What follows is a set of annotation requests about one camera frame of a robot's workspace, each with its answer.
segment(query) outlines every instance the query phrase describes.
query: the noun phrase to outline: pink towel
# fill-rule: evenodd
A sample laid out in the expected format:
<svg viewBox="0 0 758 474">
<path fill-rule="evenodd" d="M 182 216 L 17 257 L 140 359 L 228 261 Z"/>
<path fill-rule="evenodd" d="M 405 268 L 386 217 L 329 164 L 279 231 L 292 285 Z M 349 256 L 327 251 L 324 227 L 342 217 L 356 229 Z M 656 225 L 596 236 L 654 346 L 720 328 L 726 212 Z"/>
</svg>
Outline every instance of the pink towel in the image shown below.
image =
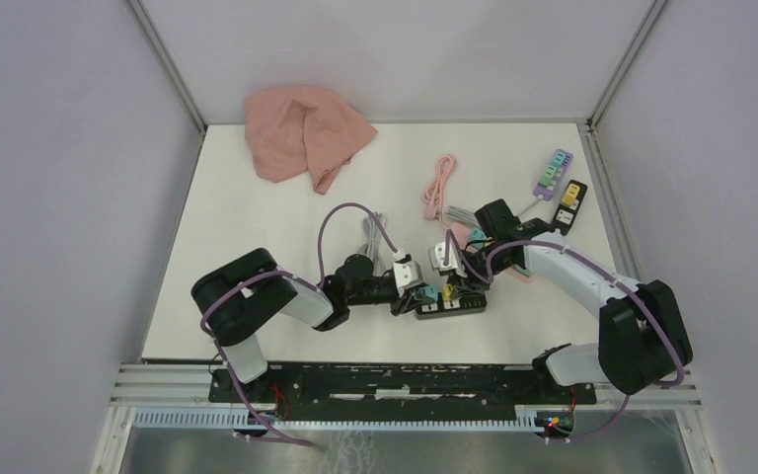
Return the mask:
<svg viewBox="0 0 758 474">
<path fill-rule="evenodd" d="M 309 170 L 315 192 L 322 195 L 341 167 L 376 136 L 364 117 L 322 87 L 265 89 L 247 97 L 243 110 L 257 175 L 279 183 Z"/>
</svg>

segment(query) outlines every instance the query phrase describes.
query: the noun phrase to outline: black power strip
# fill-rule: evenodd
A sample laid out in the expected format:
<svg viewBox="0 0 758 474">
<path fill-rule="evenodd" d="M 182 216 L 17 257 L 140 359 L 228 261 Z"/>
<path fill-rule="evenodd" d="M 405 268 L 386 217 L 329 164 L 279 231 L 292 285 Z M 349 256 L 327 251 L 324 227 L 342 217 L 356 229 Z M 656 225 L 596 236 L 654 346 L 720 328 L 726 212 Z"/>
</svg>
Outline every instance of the black power strip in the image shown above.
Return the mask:
<svg viewBox="0 0 758 474">
<path fill-rule="evenodd" d="M 433 319 L 444 316 L 460 316 L 462 314 L 483 313 L 487 309 L 487 297 L 483 293 L 469 294 L 457 299 L 445 301 L 442 295 L 437 296 L 433 304 L 417 307 L 417 319 Z"/>
<path fill-rule="evenodd" d="M 570 180 L 565 188 L 560 205 L 551 221 L 551 227 L 559 231 L 562 235 L 568 235 L 573 224 L 576 222 L 576 214 L 582 208 L 582 202 L 585 199 L 585 193 L 588 192 L 588 186 L 577 180 Z"/>
</svg>

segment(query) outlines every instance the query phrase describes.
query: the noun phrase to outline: cable organizer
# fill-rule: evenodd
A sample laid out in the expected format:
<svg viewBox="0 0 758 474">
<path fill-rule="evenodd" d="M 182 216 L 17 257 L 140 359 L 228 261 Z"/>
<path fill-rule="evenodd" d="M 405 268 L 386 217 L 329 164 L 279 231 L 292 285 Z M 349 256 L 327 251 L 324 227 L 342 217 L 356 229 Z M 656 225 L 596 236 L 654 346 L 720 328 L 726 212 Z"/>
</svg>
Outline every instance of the cable organizer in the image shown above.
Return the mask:
<svg viewBox="0 0 758 474">
<path fill-rule="evenodd" d="M 448 422 L 322 422 L 286 421 L 271 425 L 279 430 L 385 431 L 385 432 L 512 432 L 541 433 L 536 427 L 536 412 L 516 410 L 515 420 Z M 180 428 L 216 430 L 264 430 L 248 423 L 245 408 L 139 408 L 135 428 Z"/>
</svg>

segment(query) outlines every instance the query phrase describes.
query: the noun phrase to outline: cable connector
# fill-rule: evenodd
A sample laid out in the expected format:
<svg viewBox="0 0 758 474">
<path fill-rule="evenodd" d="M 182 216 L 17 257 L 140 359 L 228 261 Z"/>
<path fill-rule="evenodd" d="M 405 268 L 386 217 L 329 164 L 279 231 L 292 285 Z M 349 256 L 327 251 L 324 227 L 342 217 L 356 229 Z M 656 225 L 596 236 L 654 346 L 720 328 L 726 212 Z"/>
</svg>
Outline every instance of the cable connector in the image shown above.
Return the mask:
<svg viewBox="0 0 758 474">
<path fill-rule="evenodd" d="M 475 212 L 466 210 L 463 207 L 450 205 L 446 208 L 445 216 L 468 227 L 478 227 L 478 219 L 475 217 Z"/>
<path fill-rule="evenodd" d="M 425 205 L 425 210 L 422 212 L 422 217 L 425 220 L 437 220 L 437 206 L 434 204 L 434 201 L 429 201 Z"/>
</svg>

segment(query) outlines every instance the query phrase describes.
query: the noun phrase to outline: purple power strip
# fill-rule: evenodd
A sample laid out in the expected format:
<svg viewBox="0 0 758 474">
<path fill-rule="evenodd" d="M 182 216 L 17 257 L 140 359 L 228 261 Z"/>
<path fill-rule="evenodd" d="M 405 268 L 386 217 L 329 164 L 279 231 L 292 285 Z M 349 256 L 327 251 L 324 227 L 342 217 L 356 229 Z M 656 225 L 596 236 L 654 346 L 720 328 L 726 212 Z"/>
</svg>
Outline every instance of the purple power strip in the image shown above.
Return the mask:
<svg viewBox="0 0 758 474">
<path fill-rule="evenodd" d="M 555 151 L 551 163 L 542 173 L 539 183 L 536 184 L 536 189 L 533 190 L 533 196 L 541 200 L 551 200 L 572 160 L 573 155 L 570 153 L 564 150 Z"/>
</svg>

